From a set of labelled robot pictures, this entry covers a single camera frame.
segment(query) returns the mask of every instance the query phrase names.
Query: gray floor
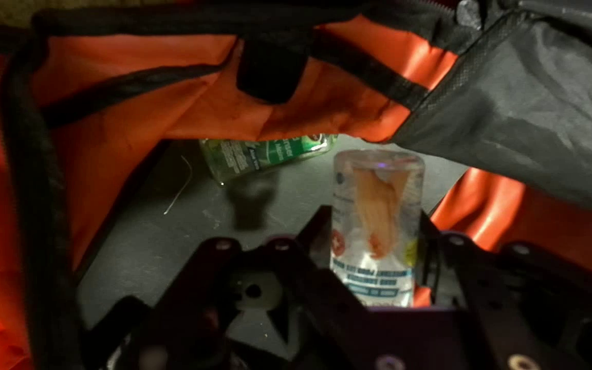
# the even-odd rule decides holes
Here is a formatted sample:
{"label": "gray floor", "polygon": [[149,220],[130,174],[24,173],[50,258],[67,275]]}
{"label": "gray floor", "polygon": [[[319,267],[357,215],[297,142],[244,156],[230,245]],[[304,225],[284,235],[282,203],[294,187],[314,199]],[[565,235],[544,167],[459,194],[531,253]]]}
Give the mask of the gray floor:
{"label": "gray floor", "polygon": [[[125,201],[81,281],[86,325],[125,293],[155,305],[209,236],[256,246],[269,236],[295,235],[321,203],[330,203],[332,156],[345,148],[371,145],[340,137],[322,156],[220,187],[198,148],[170,145]],[[426,156],[424,210],[432,210],[461,173],[459,164]]]}

